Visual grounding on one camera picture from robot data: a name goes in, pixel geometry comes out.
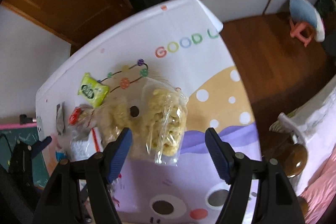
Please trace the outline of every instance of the pink cheek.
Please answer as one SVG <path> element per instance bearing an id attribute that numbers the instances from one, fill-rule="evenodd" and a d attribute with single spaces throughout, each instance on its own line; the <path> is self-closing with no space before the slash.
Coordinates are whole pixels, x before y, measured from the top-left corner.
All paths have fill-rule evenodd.
<path id="1" fill-rule="evenodd" d="M 200 220 L 208 216 L 208 211 L 205 209 L 195 209 L 192 210 L 189 215 L 192 219 Z"/>

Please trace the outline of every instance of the clear plastic bag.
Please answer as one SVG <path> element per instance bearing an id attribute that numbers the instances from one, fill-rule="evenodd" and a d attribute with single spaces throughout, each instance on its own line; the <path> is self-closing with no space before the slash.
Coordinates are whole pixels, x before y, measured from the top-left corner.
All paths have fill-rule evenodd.
<path id="1" fill-rule="evenodd" d="M 157 164 L 175 165 L 186 126 L 188 98 L 169 85 L 147 78 L 141 101 L 144 114 L 139 134 L 146 142 L 147 155 Z"/>
<path id="2" fill-rule="evenodd" d="M 92 107 L 80 105 L 74 109 L 69 118 L 66 134 L 71 139 L 70 149 L 67 152 L 71 161 L 86 160 L 94 153 L 103 151 L 93 113 Z"/>
<path id="3" fill-rule="evenodd" d="M 125 97 L 106 97 L 104 103 L 95 109 L 94 118 L 104 148 L 117 139 L 123 128 L 131 128 L 131 117 Z"/>

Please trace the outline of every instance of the chair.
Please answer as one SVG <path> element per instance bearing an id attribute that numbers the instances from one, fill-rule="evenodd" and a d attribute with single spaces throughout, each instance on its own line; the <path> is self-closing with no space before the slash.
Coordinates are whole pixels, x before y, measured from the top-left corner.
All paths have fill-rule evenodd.
<path id="1" fill-rule="evenodd" d="M 304 46 L 310 43 L 313 37 L 317 42 L 322 42 L 325 37 L 325 30 L 320 14 L 307 0 L 289 0 L 289 11 L 291 13 L 289 23 L 291 26 L 291 37 L 297 37 Z M 308 37 L 301 32 L 308 31 Z"/>
<path id="2" fill-rule="evenodd" d="M 291 26 L 290 35 L 292 38 L 296 37 L 299 39 L 305 47 L 310 43 L 312 38 L 315 36 L 315 30 L 312 25 L 310 25 L 306 21 L 299 21 L 296 24 L 293 23 L 291 17 L 289 17 L 289 24 Z M 304 37 L 301 32 L 306 31 L 308 33 L 308 37 Z"/>

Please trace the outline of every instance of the blue gripper pad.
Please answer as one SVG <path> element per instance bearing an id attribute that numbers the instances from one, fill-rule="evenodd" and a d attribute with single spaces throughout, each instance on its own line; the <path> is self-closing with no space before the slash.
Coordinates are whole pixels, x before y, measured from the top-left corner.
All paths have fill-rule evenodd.
<path id="1" fill-rule="evenodd" d="M 207 146 L 217 173 L 222 180 L 230 185 L 234 179 L 233 169 L 235 154 L 232 147 L 221 140 L 213 128 L 205 131 L 205 145 Z"/>
<path id="2" fill-rule="evenodd" d="M 131 144 L 132 131 L 129 128 L 124 128 L 116 141 L 109 143 L 104 149 L 104 164 L 108 183 L 112 183 L 118 178 Z"/>

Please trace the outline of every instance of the polka dot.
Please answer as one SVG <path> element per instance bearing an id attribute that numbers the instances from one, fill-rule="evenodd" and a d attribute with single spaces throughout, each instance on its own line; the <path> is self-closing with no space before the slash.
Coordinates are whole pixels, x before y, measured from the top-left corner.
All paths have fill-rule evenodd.
<path id="1" fill-rule="evenodd" d="M 251 117 L 248 112 L 243 112 L 239 115 L 239 121 L 241 124 L 248 124 L 250 120 L 251 120 Z"/>
<path id="2" fill-rule="evenodd" d="M 137 62 L 137 65 L 138 66 L 142 66 L 144 64 L 144 60 L 143 59 L 139 59 L 138 62 Z"/>
<path id="3" fill-rule="evenodd" d="M 148 76 L 148 70 L 147 69 L 140 70 L 140 76 L 147 77 Z"/>
<path id="4" fill-rule="evenodd" d="M 236 98 L 234 97 L 234 96 L 231 96 L 230 98 L 229 98 L 229 103 L 230 104 L 234 104 L 236 102 Z"/>
<path id="5" fill-rule="evenodd" d="M 205 209 L 195 209 L 192 210 L 189 215 L 192 219 L 200 220 L 208 216 L 208 211 Z"/>
<path id="6" fill-rule="evenodd" d="M 127 65 L 125 65 L 121 68 L 121 72 L 125 73 L 127 71 L 128 71 L 128 66 Z"/>
<path id="7" fill-rule="evenodd" d="M 205 102 L 209 98 L 209 93 L 206 90 L 199 90 L 196 92 L 197 100 Z"/>
<path id="8" fill-rule="evenodd" d="M 239 80 L 240 80 L 240 76 L 239 76 L 239 73 L 237 72 L 237 70 L 233 70 L 233 71 L 231 71 L 231 73 L 230 73 L 230 77 L 231 77 L 231 79 L 233 80 L 233 81 L 235 81 L 235 82 L 238 82 Z"/>
<path id="9" fill-rule="evenodd" d="M 130 81 L 127 77 L 125 78 L 122 78 L 121 81 L 120 81 L 120 87 L 125 90 L 129 87 L 129 84 L 130 84 Z"/>
<path id="10" fill-rule="evenodd" d="M 210 127 L 216 128 L 218 127 L 219 122 L 217 120 L 211 120 L 210 121 Z"/>

